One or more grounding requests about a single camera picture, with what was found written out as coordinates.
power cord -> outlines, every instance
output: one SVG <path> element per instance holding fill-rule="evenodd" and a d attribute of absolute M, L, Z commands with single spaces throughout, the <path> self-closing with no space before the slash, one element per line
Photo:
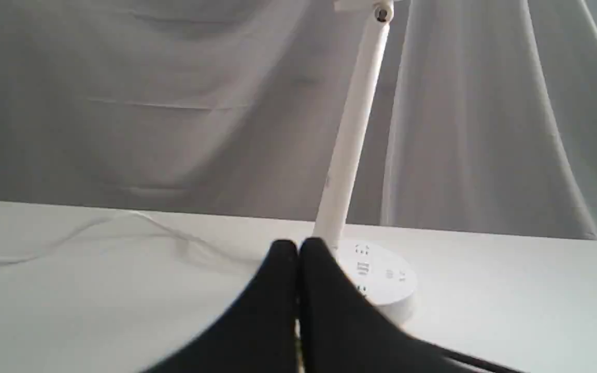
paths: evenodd
<path fill-rule="evenodd" d="M 158 227 L 162 231 L 165 231 L 166 233 L 170 234 L 174 238 L 181 239 L 182 241 L 199 243 L 201 246 L 204 246 L 205 248 L 208 248 L 209 250 L 217 253 L 218 255 L 220 255 L 222 257 L 227 258 L 228 260 L 232 260 L 233 262 L 244 262 L 246 264 L 251 264 L 251 265 L 259 265 L 259 263 L 261 262 L 260 260 L 244 259 L 241 257 L 234 257 L 232 255 L 229 255 L 228 253 L 226 253 L 223 250 L 220 250 L 220 248 L 218 248 L 217 246 L 214 246 L 213 244 L 209 243 L 208 241 L 205 241 L 204 239 L 201 239 L 197 236 L 193 236 L 192 234 L 182 232 L 179 229 L 175 229 L 173 227 L 167 226 L 166 224 L 159 222 L 158 220 L 154 219 L 153 217 L 150 217 L 150 215 L 147 215 L 143 212 L 125 211 L 125 212 L 121 212 L 119 214 L 110 215 L 108 217 L 101 217 L 101 218 L 95 218 L 93 220 L 90 220 L 90 221 L 76 227 L 75 229 L 70 231 L 68 234 L 66 234 L 66 236 L 64 236 L 63 238 L 60 238 L 57 241 L 54 241 L 53 243 L 50 243 L 49 245 L 47 245 L 45 247 L 44 250 L 41 250 L 40 253 L 35 253 L 35 254 L 25 255 L 25 256 L 0 255 L 0 264 L 18 264 L 18 263 L 29 262 L 31 260 L 36 260 L 41 257 L 45 257 L 45 256 L 51 254 L 52 252 L 55 252 L 56 250 L 58 250 L 62 244 L 66 243 L 67 241 L 75 238 L 76 236 L 80 235 L 81 233 L 83 233 L 85 231 L 88 231 L 89 229 L 91 229 L 95 226 L 99 226 L 101 224 L 106 224 L 108 222 L 112 222 L 114 220 L 118 220 L 120 218 L 126 218 L 126 217 L 140 218 L 146 222 L 151 223 L 153 226 Z"/>

white fabric backdrop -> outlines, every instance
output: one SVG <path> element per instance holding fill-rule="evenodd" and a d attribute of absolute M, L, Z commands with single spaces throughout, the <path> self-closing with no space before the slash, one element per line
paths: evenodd
<path fill-rule="evenodd" d="M 0 0 L 0 200 L 312 220 L 363 13 Z M 350 222 L 597 238 L 597 2 L 396 6 Z"/>

white table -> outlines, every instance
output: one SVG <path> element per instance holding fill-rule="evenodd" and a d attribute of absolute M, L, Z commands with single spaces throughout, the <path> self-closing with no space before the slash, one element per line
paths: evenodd
<path fill-rule="evenodd" d="M 116 211 L 0 203 L 0 254 L 36 250 Z M 261 259 L 310 222 L 151 213 L 223 250 Z M 348 226 L 419 277 L 413 335 L 533 373 L 597 371 L 597 242 Z M 0 371 L 140 370 L 194 337 L 254 268 L 214 260 L 137 218 L 59 251 L 0 266 Z"/>

